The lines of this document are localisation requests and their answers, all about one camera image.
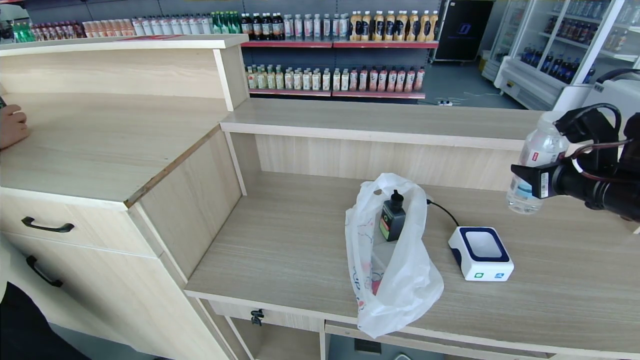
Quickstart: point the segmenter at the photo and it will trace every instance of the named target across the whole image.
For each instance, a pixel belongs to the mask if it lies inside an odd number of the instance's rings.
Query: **human hand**
[[[0,109],[0,150],[29,136],[27,115],[15,104]]]

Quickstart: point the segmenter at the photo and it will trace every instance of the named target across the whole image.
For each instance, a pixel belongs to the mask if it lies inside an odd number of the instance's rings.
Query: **plastic bag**
[[[406,218],[399,239],[387,242],[378,224],[382,204],[394,189],[404,196]],[[422,243],[426,219],[424,190],[391,173],[362,183],[356,204],[346,211],[344,233],[358,329],[372,338],[417,320],[442,294],[442,276]]]

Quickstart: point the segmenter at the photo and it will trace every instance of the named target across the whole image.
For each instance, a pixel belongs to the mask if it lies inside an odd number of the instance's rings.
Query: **glass door fridge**
[[[494,81],[496,87],[525,107],[576,108],[584,102],[598,73],[606,72],[606,67],[620,66],[606,65],[605,58],[609,62],[624,61],[621,58],[637,60],[637,49],[630,42],[627,46],[631,39],[628,28],[626,38],[620,36],[624,29],[616,32],[615,28],[623,8],[631,9],[624,26],[634,28],[634,13],[640,9],[640,0],[533,1],[516,45],[504,57]],[[636,52],[624,56],[629,54],[623,51],[616,59],[612,49]]]
[[[515,43],[518,30],[530,3],[530,0],[509,0],[498,29],[498,36],[493,41],[491,55],[482,71],[482,76],[486,79],[495,80],[502,58],[509,55]]]

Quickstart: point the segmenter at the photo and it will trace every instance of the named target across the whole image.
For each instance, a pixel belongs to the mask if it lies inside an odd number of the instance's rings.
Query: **drawer handle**
[[[57,288],[59,288],[60,286],[62,286],[62,281],[58,280],[49,280],[47,279],[46,276],[42,275],[42,272],[39,272],[38,269],[36,269],[36,261],[38,261],[38,259],[36,259],[35,256],[33,255],[29,255],[29,257],[27,258],[27,265],[29,265],[29,267],[36,273],[38,274],[39,277],[42,278],[42,280],[46,281],[47,284],[51,285],[51,286],[55,286]]]
[[[262,318],[264,318],[264,314],[262,313],[262,309],[253,310],[251,312],[251,323],[262,326]]]
[[[35,220],[36,219],[34,219],[32,217],[26,217],[26,218],[22,219],[22,223],[26,227],[32,227],[33,229],[40,229],[40,230],[45,230],[45,231],[53,231],[54,233],[68,233],[69,231],[71,231],[71,229],[73,229],[75,227],[73,224],[70,224],[70,223],[66,223],[66,224],[62,225],[61,227],[37,226],[37,225],[33,225],[32,224]]]

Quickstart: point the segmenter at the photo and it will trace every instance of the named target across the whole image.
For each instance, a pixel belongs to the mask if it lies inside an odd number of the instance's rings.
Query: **finger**
[[[2,114],[2,116],[11,115],[12,113],[15,113],[16,111],[20,111],[21,109],[22,108],[20,106],[17,106],[16,104],[11,104],[0,109],[0,114]]]
[[[25,113],[14,113],[13,115],[9,115],[10,122],[21,122],[25,123],[27,121],[27,114]]]

